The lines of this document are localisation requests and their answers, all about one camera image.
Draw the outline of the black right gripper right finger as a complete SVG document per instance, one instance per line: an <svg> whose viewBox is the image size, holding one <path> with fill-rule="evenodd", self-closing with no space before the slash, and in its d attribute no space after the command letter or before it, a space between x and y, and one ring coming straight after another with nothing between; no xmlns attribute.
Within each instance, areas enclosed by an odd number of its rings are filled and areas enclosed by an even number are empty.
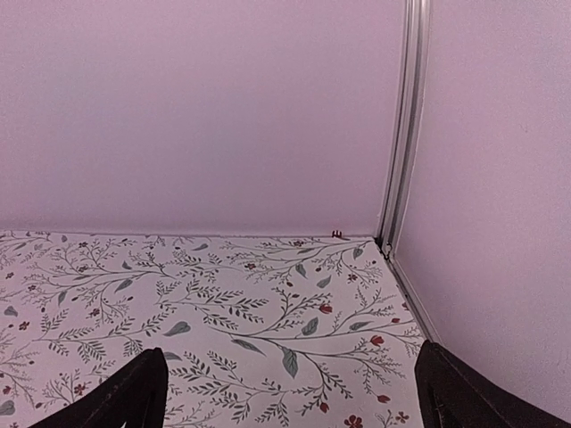
<svg viewBox="0 0 571 428"><path fill-rule="evenodd" d="M414 367L425 427L568 427L570 423L498 387L436 342Z"/></svg>

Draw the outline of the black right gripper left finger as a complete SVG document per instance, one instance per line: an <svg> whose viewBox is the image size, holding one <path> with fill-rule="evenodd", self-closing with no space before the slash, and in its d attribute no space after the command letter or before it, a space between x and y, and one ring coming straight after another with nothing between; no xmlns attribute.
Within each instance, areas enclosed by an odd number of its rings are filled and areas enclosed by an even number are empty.
<svg viewBox="0 0 571 428"><path fill-rule="evenodd" d="M160 348L148 349L84 398L34 424L36 428L162 428L169 370Z"/></svg>

